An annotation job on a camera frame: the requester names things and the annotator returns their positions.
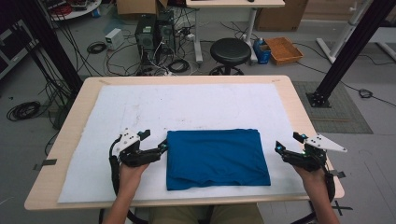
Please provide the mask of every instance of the metal pole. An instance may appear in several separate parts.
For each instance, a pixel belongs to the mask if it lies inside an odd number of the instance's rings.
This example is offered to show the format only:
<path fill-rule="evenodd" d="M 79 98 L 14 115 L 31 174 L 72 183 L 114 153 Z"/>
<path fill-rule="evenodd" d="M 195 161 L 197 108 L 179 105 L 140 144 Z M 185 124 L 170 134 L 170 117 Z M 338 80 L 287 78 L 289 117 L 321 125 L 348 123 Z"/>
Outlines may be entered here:
<path fill-rule="evenodd" d="M 82 80 L 70 62 L 58 37 L 50 28 L 37 0 L 15 0 L 14 3 L 32 35 L 38 39 L 66 82 L 71 91 L 69 97 L 75 99 L 82 87 Z"/>
<path fill-rule="evenodd" d="M 375 34 L 379 24 L 388 16 L 395 5 L 396 0 L 373 1 L 329 69 L 326 77 L 323 78 L 314 93 L 307 94 L 311 106 L 321 107 L 328 103 L 328 99 L 338 82 Z"/>

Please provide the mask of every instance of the computer tower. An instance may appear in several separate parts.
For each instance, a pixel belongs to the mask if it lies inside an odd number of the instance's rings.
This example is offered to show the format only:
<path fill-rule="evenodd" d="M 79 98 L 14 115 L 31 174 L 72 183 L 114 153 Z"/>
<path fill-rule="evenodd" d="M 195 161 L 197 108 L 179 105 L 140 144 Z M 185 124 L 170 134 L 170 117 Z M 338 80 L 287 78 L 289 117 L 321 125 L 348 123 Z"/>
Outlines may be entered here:
<path fill-rule="evenodd" d="M 157 21 L 163 42 L 163 53 L 173 54 L 176 50 L 174 12 L 160 12 Z"/>
<path fill-rule="evenodd" d="M 141 63 L 143 65 L 157 64 L 161 54 L 161 37 L 159 35 L 157 16 L 142 14 L 134 32 Z"/>

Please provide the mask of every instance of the forearm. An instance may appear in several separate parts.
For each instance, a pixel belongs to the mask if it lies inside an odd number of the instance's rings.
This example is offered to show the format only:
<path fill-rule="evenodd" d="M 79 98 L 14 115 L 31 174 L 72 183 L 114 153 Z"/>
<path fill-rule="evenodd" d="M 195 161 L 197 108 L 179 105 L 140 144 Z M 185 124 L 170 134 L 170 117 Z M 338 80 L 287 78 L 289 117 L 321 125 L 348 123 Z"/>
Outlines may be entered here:
<path fill-rule="evenodd" d="M 317 214 L 319 224 L 338 224 L 338 217 L 332 210 L 329 200 L 311 200 Z"/>
<path fill-rule="evenodd" d="M 132 198 L 128 197 L 117 197 L 111 206 L 110 212 L 107 215 L 104 224 L 123 224 L 128 214 L 129 207 L 131 205 Z"/>
<path fill-rule="evenodd" d="M 338 217 L 332 210 L 332 205 L 324 183 L 316 183 L 315 186 L 304 183 L 306 192 L 314 206 L 319 224 L 338 224 Z"/>

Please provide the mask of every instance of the cable bundle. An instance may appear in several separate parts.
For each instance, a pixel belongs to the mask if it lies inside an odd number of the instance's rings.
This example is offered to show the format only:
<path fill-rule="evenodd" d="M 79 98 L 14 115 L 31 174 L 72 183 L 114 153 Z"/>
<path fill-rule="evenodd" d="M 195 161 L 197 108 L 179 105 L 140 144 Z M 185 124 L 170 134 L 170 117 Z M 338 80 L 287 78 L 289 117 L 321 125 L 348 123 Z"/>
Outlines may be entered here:
<path fill-rule="evenodd" d="M 16 105 L 7 112 L 7 119 L 17 121 L 21 119 L 36 118 L 35 115 L 38 113 L 40 106 L 41 104 L 38 101 Z"/>

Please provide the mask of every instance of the desk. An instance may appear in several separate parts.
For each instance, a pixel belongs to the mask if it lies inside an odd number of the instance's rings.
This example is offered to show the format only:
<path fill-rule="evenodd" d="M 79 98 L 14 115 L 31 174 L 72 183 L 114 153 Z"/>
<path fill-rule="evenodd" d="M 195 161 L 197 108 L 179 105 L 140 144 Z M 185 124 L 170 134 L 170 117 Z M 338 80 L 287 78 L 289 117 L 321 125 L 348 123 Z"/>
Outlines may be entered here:
<path fill-rule="evenodd" d="M 55 165 L 44 166 L 25 202 L 28 210 L 103 208 L 111 203 L 58 203 L 64 185 L 68 165 L 78 146 L 81 133 L 95 106 L 98 93 L 105 85 L 186 85 L 186 84 L 234 84 L 234 83 L 273 83 L 288 114 L 292 129 L 299 133 L 316 134 L 303 105 L 286 76 L 244 76 L 244 77 L 90 77 L 88 78 L 71 108 L 69 115 L 56 139 L 48 160 L 56 159 Z M 336 198 L 344 196 L 344 190 L 335 179 Z M 163 200 L 133 202 L 132 206 L 160 206 L 176 204 L 209 203 L 254 203 L 271 201 L 306 200 L 307 196 L 268 196 L 233 197 L 208 200 L 196 198 L 189 201 Z"/>
<path fill-rule="evenodd" d="M 188 7 L 197 8 L 198 10 L 195 11 L 195 38 L 194 38 L 194 49 L 195 49 L 195 61 L 198 64 L 203 62 L 202 51 L 201 51 L 201 42 L 200 42 L 200 33 L 199 33 L 199 8 L 204 7 L 244 7 L 244 8 L 251 8 L 250 15 L 248 17 L 248 28 L 247 34 L 245 36 L 245 42 L 251 48 L 251 57 L 250 61 L 252 63 L 257 62 L 256 54 L 254 53 L 253 48 L 251 47 L 250 37 L 253 31 L 254 20 L 256 19 L 256 12 L 258 7 L 283 7 L 285 6 L 285 2 L 283 0 L 255 0 L 254 2 L 250 3 L 248 0 L 216 0 L 216 1 L 193 1 L 193 0 L 186 0 Z"/>

